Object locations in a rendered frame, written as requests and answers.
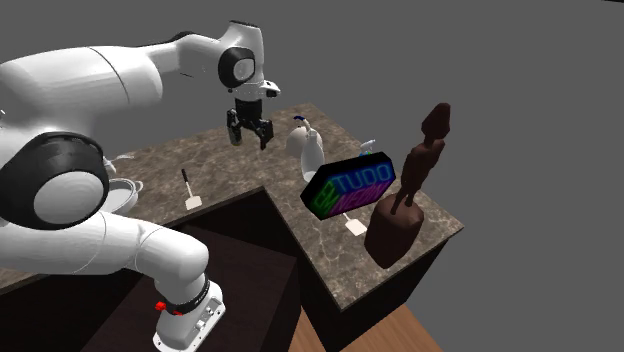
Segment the white pot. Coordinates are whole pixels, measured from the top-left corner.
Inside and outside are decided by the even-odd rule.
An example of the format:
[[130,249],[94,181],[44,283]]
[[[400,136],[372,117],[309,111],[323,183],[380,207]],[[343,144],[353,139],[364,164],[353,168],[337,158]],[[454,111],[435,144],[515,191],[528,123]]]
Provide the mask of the white pot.
[[144,183],[127,178],[109,180],[109,191],[101,210],[117,215],[126,215],[136,205]]

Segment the dark robot stand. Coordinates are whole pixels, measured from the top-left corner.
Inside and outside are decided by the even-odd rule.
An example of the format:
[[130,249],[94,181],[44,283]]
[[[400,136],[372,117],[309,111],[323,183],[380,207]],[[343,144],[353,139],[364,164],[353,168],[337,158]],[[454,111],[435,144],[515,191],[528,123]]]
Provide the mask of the dark robot stand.
[[[288,352],[300,315],[296,259],[190,225],[181,231],[210,250],[208,277],[225,312],[197,352]],[[141,278],[80,352],[159,352],[153,280]]]

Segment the white jug with blue cap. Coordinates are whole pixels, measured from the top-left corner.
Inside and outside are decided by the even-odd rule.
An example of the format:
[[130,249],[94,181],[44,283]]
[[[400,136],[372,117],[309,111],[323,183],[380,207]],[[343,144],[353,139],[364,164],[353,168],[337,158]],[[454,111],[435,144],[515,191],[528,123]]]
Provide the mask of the white jug with blue cap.
[[297,115],[293,119],[302,125],[290,132],[285,150],[288,155],[300,159],[302,177],[305,182],[310,182],[325,163],[322,136],[305,117]]

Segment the black box with neon lettering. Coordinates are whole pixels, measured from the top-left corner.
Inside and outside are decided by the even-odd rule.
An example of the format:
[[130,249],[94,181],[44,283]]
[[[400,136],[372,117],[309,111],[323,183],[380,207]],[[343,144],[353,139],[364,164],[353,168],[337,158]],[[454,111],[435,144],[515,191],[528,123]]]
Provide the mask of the black box with neon lettering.
[[384,152],[321,165],[300,194],[319,220],[377,202],[396,179]]

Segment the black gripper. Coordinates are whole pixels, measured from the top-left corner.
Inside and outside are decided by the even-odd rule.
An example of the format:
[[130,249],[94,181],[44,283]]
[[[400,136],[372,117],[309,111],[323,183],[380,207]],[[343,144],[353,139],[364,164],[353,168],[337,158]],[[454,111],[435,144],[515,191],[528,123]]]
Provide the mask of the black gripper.
[[262,110],[261,99],[253,101],[235,99],[235,109],[230,109],[226,113],[226,127],[233,146],[239,146],[242,143],[242,124],[245,128],[253,128],[260,140],[260,149],[266,149],[268,142],[274,136],[274,131],[271,120],[261,119]]

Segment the brown figure statue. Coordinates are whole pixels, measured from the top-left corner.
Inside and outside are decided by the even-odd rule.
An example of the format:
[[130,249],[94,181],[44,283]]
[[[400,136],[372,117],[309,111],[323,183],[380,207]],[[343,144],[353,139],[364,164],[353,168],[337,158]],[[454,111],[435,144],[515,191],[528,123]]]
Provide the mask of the brown figure statue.
[[437,104],[427,115],[421,124],[424,140],[406,156],[399,191],[380,199],[371,214],[364,246],[383,269],[390,268],[407,253],[421,230],[425,215],[414,201],[415,194],[446,146],[450,117],[448,103]]

